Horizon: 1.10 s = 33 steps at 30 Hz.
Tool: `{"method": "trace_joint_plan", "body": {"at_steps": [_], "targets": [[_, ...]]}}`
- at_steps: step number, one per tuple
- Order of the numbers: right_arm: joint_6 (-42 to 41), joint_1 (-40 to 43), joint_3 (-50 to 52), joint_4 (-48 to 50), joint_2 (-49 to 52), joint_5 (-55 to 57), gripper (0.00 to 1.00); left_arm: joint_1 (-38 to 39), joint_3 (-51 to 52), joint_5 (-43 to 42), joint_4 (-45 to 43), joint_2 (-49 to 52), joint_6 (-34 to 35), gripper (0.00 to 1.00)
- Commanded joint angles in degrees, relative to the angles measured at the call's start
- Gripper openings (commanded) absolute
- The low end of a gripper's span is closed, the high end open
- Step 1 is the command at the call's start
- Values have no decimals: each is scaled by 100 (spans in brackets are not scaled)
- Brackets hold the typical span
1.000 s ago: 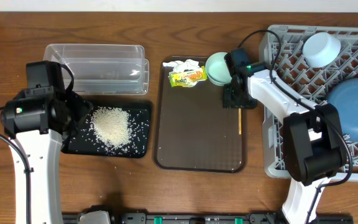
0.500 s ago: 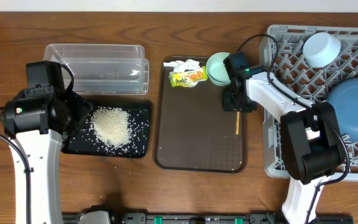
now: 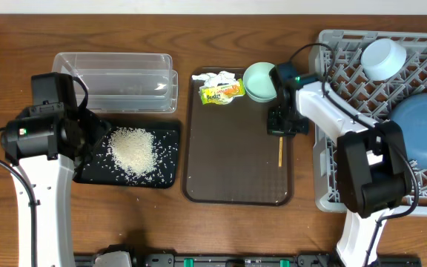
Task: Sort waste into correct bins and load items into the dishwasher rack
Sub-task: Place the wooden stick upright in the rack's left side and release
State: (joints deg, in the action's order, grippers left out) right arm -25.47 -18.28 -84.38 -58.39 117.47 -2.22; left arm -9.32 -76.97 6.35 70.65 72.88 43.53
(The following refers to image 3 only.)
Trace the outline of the dark blue bowl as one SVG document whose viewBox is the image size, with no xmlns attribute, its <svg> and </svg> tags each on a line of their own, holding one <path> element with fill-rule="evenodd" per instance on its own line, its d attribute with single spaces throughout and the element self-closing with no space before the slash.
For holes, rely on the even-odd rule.
<svg viewBox="0 0 427 267">
<path fill-rule="evenodd" d="M 410 96 L 393 109 L 389 119 L 402 129 L 410 160 L 427 169 L 427 93 Z"/>
</svg>

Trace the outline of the mint green bowl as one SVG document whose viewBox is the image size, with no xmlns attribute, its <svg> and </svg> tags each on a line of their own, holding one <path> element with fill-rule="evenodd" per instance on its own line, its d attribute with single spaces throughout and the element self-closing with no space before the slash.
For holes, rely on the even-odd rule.
<svg viewBox="0 0 427 267">
<path fill-rule="evenodd" d="M 257 62 L 249 66 L 242 80 L 245 91 L 255 102 L 270 102 L 277 97 L 277 92 L 270 78 L 270 71 L 275 67 L 269 62 Z"/>
</svg>

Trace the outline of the light blue bowl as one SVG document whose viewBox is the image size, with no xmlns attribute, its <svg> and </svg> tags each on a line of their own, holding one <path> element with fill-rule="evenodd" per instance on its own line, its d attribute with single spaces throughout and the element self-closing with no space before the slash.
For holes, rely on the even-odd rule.
<svg viewBox="0 0 427 267">
<path fill-rule="evenodd" d="M 406 62 L 406 49 L 390 39 L 372 42 L 362 53 L 360 64 L 371 81 L 383 81 L 398 73 Z"/>
</svg>

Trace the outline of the wooden chopstick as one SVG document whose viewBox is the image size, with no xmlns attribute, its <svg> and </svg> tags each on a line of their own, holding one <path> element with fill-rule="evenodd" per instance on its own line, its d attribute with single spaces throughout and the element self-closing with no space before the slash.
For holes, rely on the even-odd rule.
<svg viewBox="0 0 427 267">
<path fill-rule="evenodd" d="M 278 167 L 282 167 L 282 158 L 283 158 L 283 137 L 279 138 L 279 153 L 278 153 Z"/>
</svg>

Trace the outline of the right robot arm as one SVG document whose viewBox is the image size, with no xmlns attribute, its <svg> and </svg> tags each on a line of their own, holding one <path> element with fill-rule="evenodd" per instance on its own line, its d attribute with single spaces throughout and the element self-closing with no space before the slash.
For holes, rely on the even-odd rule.
<svg viewBox="0 0 427 267">
<path fill-rule="evenodd" d="M 404 196 L 417 193 L 400 126 L 361 114 L 325 80 L 298 75 L 290 62 L 273 66 L 268 75 L 279 102 L 268 111 L 268 134 L 307 134 L 314 122 L 336 146 L 337 189 L 347 213 L 335 265 L 381 266 L 377 243 L 383 226 L 417 207 L 395 211 Z"/>
</svg>

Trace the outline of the yellow snack wrapper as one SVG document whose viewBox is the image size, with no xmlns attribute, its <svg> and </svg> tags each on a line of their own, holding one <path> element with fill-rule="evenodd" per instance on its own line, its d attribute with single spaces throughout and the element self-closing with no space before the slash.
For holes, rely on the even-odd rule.
<svg viewBox="0 0 427 267">
<path fill-rule="evenodd" d="M 203 87 L 199 89 L 201 103 L 228 105 L 234 98 L 245 95 L 243 81 L 238 79 L 233 84 L 219 85 L 216 87 Z"/>
</svg>

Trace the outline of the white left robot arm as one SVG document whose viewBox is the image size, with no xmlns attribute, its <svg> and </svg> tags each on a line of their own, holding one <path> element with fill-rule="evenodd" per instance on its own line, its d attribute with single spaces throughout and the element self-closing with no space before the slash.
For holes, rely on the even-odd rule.
<svg viewBox="0 0 427 267">
<path fill-rule="evenodd" d="M 25 108 L 1 131 L 17 193 L 20 266 L 74 266 L 70 191 L 110 124 L 83 106 Z"/>
</svg>

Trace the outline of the white paper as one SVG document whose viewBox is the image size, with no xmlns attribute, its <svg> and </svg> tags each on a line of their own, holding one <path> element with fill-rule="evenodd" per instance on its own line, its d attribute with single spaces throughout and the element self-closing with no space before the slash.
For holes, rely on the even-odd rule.
<svg viewBox="0 0 427 267">
<path fill-rule="evenodd" d="M 232 85 L 237 82 L 234 73 L 225 70 L 219 73 L 201 73 L 199 75 L 192 75 L 192 80 L 203 82 L 202 88 L 213 88 L 219 85 Z"/>
</svg>

